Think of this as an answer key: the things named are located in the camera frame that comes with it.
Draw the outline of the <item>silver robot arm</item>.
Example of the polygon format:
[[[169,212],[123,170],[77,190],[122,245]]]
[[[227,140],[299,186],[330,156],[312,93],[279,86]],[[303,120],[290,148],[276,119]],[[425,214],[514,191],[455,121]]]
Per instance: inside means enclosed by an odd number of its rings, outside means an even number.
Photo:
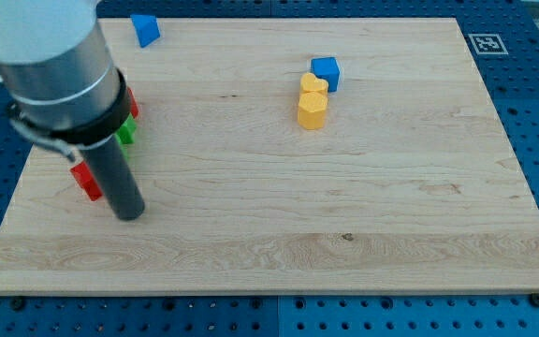
[[[129,112],[127,86],[96,16],[95,0],[0,0],[0,76],[33,143],[93,146]]]

